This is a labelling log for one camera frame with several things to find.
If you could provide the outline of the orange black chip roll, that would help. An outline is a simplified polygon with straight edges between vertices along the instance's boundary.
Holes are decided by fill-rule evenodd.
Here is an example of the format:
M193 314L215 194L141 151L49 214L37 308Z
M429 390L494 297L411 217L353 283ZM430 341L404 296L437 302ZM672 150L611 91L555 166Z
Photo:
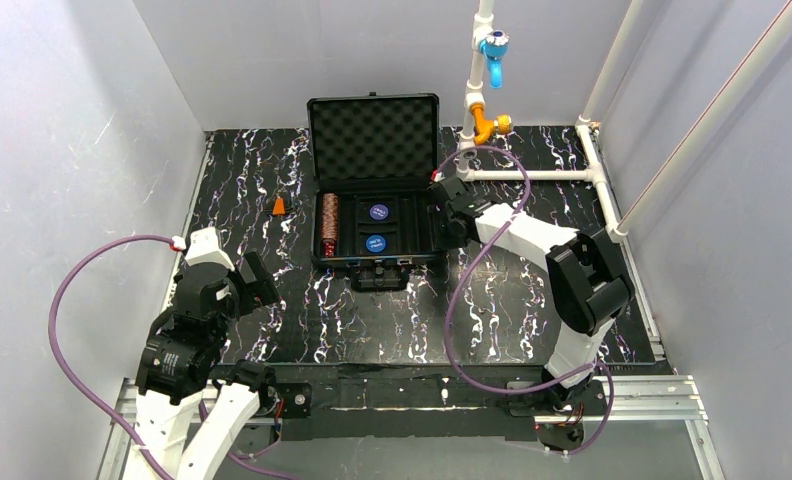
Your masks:
M339 197L334 193L325 193L322 199L322 214L326 221L336 221L339 214Z

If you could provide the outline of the purple small blind button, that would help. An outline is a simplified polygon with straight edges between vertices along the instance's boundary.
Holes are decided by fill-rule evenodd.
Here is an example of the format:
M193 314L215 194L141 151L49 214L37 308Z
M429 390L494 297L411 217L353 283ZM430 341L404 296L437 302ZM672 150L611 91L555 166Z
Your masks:
M381 222L389 218L390 208L386 204L376 203L369 208L368 213L372 220Z

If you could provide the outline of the orange black chip stack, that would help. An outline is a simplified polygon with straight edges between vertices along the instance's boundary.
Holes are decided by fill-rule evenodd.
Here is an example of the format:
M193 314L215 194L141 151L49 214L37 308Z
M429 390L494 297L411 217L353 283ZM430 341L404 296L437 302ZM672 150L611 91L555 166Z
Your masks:
M325 244L336 244L339 238L339 221L333 216L324 216L321 225L321 238Z

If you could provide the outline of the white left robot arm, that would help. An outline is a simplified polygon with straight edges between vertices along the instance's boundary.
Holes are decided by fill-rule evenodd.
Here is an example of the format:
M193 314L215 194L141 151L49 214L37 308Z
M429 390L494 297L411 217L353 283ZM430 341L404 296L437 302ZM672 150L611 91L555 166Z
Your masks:
M141 355L140 439L126 460L126 479L211 479L246 422L283 405L274 370L242 360L213 383L214 407L196 434L188 434L232 324L280 297L260 256L248 252L235 264L216 228L192 232L185 246L186 267L175 280L171 305L154 322Z

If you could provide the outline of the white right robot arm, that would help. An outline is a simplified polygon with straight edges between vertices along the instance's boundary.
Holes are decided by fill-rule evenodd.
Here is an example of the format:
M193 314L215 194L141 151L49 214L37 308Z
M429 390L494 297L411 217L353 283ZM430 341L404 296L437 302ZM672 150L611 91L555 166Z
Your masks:
M489 201L469 191L457 177L433 182L431 209L456 247L474 241L482 248L458 281L458 296L493 247L502 248L548 275L554 309L562 321L542 382L518 389L532 394L554 389L570 393L588 383L600 367L599 348L616 318L635 297L620 247L600 228L561 227L530 216L524 190L515 205Z

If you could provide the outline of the blue small blind button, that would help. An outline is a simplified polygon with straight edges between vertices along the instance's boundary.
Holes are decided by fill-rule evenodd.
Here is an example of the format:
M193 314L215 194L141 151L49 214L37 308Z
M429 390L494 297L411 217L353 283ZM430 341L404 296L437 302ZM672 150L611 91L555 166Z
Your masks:
M387 239L380 234L374 234L367 237L365 240L365 248L368 252L373 254L379 254L384 252L387 249L388 242Z

